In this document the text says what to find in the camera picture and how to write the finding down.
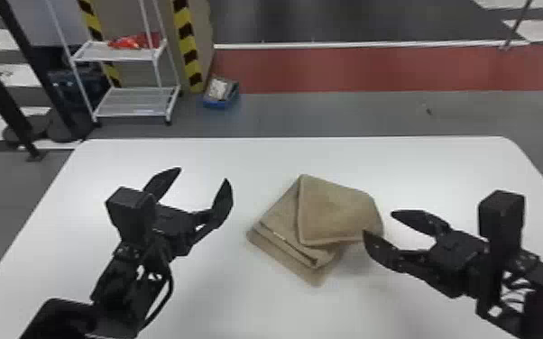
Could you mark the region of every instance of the white wire shelf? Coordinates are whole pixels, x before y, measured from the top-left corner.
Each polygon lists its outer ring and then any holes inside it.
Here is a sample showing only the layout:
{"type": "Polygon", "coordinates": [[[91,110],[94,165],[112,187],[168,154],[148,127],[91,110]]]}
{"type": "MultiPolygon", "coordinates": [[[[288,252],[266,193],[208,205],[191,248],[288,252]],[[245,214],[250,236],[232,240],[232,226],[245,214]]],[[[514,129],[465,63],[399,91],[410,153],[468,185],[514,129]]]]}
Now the white wire shelf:
{"type": "Polygon", "coordinates": [[[160,41],[157,49],[119,50],[107,46],[108,41],[87,41],[77,50],[71,59],[74,62],[87,61],[157,61],[164,48],[166,39],[160,41]]]}
{"type": "Polygon", "coordinates": [[[169,121],[179,91],[179,87],[112,87],[95,116],[166,116],[169,121]]]}

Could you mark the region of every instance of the towel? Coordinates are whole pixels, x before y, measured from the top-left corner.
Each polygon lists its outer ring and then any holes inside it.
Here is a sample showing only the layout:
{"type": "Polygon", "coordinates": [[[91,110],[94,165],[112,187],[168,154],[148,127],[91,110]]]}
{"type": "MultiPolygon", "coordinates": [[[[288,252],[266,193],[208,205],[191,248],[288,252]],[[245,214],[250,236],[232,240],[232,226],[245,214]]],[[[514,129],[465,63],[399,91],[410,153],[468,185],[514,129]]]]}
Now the towel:
{"type": "Polygon", "coordinates": [[[313,286],[321,286],[362,230],[382,235],[367,193],[301,175],[247,233],[248,240],[313,286]]]}

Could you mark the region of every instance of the red package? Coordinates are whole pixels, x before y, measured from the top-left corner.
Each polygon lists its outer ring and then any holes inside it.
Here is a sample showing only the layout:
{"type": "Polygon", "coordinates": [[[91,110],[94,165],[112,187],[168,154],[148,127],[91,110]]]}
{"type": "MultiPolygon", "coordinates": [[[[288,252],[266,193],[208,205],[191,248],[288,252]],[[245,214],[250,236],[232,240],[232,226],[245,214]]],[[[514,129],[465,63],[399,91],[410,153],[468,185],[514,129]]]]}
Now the red package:
{"type": "MultiPolygon", "coordinates": [[[[143,49],[150,48],[150,42],[145,32],[134,35],[134,40],[139,44],[139,47],[143,49]]],[[[160,47],[160,32],[152,32],[152,45],[154,49],[160,47]]]]}
{"type": "Polygon", "coordinates": [[[107,43],[107,46],[118,50],[139,50],[141,48],[134,35],[113,39],[107,43]]]}

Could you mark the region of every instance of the wall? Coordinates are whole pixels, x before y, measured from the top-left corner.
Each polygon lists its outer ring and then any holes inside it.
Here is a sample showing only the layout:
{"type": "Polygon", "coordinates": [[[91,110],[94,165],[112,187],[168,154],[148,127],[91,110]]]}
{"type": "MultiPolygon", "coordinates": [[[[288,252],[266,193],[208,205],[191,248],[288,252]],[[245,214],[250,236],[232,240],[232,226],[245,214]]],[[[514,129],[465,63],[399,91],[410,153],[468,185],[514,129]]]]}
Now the wall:
{"type": "MultiPolygon", "coordinates": [[[[56,9],[61,29],[69,44],[81,44],[87,39],[84,22],[76,0],[50,0],[56,9]]],[[[34,46],[59,45],[60,40],[45,0],[8,0],[17,21],[34,46]]]]}

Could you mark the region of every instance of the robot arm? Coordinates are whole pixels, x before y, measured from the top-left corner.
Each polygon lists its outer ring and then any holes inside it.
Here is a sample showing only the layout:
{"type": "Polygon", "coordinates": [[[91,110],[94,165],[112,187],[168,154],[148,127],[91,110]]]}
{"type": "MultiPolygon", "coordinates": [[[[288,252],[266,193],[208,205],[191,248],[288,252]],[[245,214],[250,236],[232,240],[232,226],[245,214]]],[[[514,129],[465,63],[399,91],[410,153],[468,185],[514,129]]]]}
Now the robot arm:
{"type": "Polygon", "coordinates": [[[165,170],[143,190],[119,188],[106,201],[120,243],[90,295],[92,304],[50,299],[22,339],[132,339],[160,313],[173,291],[169,264],[220,227],[234,205],[227,180],[207,210],[186,212],[161,205],[158,201],[179,174],[179,168],[165,170]],[[152,310],[165,285],[166,294],[152,310]]]}
{"type": "Polygon", "coordinates": [[[476,314],[522,339],[543,339],[543,262],[520,248],[524,197],[495,191],[479,205],[480,235],[453,230],[425,211],[391,215],[433,236],[428,251],[403,251],[364,231],[371,258],[387,269],[422,279],[449,298],[476,299],[476,314]],[[523,293],[522,299],[512,298],[523,293]]]}

